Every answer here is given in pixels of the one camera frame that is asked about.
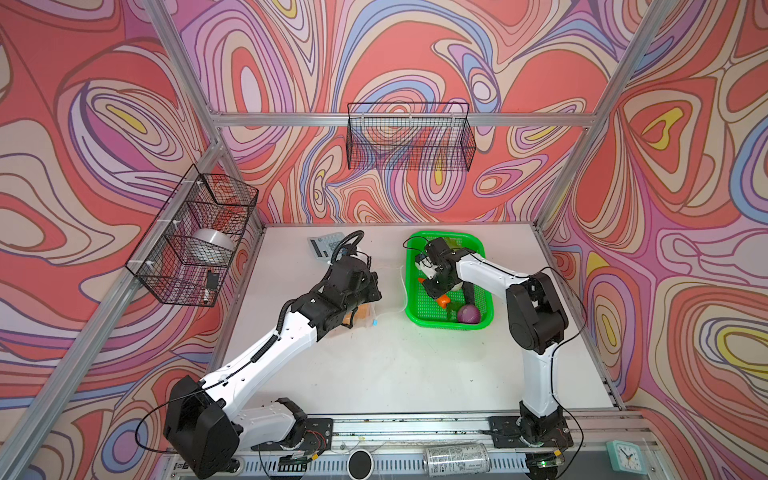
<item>green plastic basket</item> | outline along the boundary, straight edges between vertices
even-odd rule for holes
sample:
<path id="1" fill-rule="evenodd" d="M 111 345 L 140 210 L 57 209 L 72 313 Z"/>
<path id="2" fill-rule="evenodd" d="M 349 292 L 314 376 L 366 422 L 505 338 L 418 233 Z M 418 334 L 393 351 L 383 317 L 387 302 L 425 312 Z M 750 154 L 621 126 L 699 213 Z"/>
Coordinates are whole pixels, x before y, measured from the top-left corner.
<path id="1" fill-rule="evenodd" d="M 485 256 L 485 248 L 483 248 L 482 242 L 477 237 L 468 233 L 418 232 L 411 235 L 412 239 L 406 245 L 423 250 L 426 241 L 416 238 L 419 236 L 429 240 L 437 237 L 446 237 L 451 239 L 452 243 L 457 247 L 467 247 L 481 256 Z M 480 323 L 475 325 L 459 323 L 456 320 L 456 314 L 453 312 L 451 312 L 450 318 L 447 318 L 446 310 L 438 305 L 436 301 L 429 298 L 424 287 L 419 283 L 419 278 L 426 278 L 426 276 L 421 270 L 416 268 L 416 252 L 414 250 L 406 250 L 406 252 L 406 292 L 408 294 L 406 315 L 416 325 L 437 329 L 480 330 L 491 324 L 493 320 L 493 299 L 491 293 L 477 285 L 475 285 L 475 305 L 480 310 Z M 464 304 L 464 294 L 461 290 L 449 292 L 448 297 L 451 299 L 451 302 L 457 302 L 460 305 Z"/>

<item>clock face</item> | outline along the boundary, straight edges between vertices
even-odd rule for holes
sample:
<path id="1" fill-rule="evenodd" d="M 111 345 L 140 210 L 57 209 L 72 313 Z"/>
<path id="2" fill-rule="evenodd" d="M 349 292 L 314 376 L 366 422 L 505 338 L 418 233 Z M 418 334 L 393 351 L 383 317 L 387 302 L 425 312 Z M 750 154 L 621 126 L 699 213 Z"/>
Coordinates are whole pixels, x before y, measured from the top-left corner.
<path id="1" fill-rule="evenodd" d="M 619 466 L 626 471 L 642 472 L 643 464 L 640 461 L 640 450 L 634 445 L 617 444 Z"/>

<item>black round speaker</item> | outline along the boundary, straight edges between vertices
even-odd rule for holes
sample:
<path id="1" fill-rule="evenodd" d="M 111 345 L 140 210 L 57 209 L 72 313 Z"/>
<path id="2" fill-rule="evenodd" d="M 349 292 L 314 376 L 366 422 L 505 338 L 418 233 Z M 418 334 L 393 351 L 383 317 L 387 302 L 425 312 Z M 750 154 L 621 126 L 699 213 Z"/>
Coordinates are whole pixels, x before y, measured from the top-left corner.
<path id="1" fill-rule="evenodd" d="M 373 473 L 373 456 L 365 449 L 352 450 L 346 463 L 346 472 L 353 480 L 367 480 Z"/>

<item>orange wall pattern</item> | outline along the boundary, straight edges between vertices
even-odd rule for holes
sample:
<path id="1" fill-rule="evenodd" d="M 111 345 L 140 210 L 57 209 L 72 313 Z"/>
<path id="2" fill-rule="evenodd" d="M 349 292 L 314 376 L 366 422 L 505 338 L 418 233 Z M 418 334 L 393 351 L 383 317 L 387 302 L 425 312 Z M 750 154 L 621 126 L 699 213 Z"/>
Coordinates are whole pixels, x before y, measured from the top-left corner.
<path id="1" fill-rule="evenodd" d="M 768 5 L 677 5 L 546 228 L 684 478 L 768 478 Z"/>
<path id="2" fill-rule="evenodd" d="M 207 145 L 136 2 L 0 3 L 0 442 Z M 139 292 L 25 478 L 149 476 L 132 430 L 207 368 L 252 246 L 212 309 Z"/>
<path id="3" fill-rule="evenodd" d="M 254 138 L 252 147 L 229 143 L 246 182 L 259 188 L 264 223 L 533 220 L 581 133 L 580 127 L 489 129 L 466 172 L 350 170 L 346 128 L 274 130 L 269 139 Z M 246 127 L 230 131 L 252 134 Z"/>
<path id="4" fill-rule="evenodd" d="M 211 107 L 346 112 L 466 100 L 594 111 L 645 0 L 189 0 L 171 6 Z M 478 127 L 470 172 L 349 171 L 345 128 L 232 127 L 266 223 L 533 220 L 580 128 Z"/>

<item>orange object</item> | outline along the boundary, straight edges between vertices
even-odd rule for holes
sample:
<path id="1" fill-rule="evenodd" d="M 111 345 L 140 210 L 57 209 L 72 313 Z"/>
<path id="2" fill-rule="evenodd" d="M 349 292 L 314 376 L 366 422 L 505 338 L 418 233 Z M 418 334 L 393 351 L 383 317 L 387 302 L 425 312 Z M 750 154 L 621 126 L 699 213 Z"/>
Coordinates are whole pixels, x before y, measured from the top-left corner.
<path id="1" fill-rule="evenodd" d="M 424 283 L 424 280 L 426 279 L 420 278 L 419 283 Z M 451 303 L 451 299 L 449 299 L 447 295 L 443 295 L 435 301 L 438 305 L 440 305 L 441 308 L 447 308 L 448 304 Z"/>
<path id="2" fill-rule="evenodd" d="M 442 308 L 448 308 L 448 304 L 451 303 L 451 299 L 448 298 L 447 295 L 443 295 L 437 300 L 435 300 L 438 305 L 440 305 Z"/>

